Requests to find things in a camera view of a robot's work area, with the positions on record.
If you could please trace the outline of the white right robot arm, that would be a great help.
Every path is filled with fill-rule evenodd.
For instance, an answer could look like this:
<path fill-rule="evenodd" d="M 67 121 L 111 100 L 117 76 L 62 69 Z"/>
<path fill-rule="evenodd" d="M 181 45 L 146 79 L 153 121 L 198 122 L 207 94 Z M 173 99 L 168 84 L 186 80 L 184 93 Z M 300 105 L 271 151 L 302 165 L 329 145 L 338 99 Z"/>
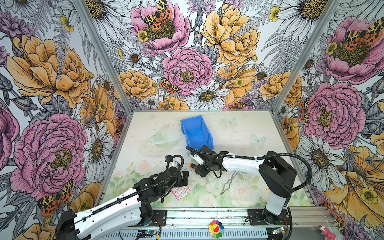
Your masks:
<path fill-rule="evenodd" d="M 186 147 L 197 164 L 191 164 L 196 174 L 204 178 L 214 173 L 220 178 L 223 172 L 244 172 L 263 179 L 270 190 L 267 204 L 262 212 L 262 220 L 269 225 L 281 218 L 283 208 L 294 192 L 297 171 L 281 155 L 268 151 L 263 156 L 249 157 L 221 151 L 216 153 L 207 146 L 200 150 Z"/>

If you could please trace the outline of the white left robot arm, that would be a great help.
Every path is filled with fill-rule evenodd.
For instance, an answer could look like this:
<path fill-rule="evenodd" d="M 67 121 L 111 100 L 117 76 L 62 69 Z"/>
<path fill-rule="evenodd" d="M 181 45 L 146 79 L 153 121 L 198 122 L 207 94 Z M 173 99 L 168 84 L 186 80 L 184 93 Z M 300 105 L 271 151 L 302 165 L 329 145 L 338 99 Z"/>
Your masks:
<path fill-rule="evenodd" d="M 168 155 L 166 169 L 139 180 L 118 197 L 75 213 L 64 212 L 56 226 L 55 240 L 98 240 L 124 227 L 148 225 L 154 216 L 153 202 L 164 201 L 173 188 L 188 185 L 189 173 L 184 171 L 181 155 Z"/>

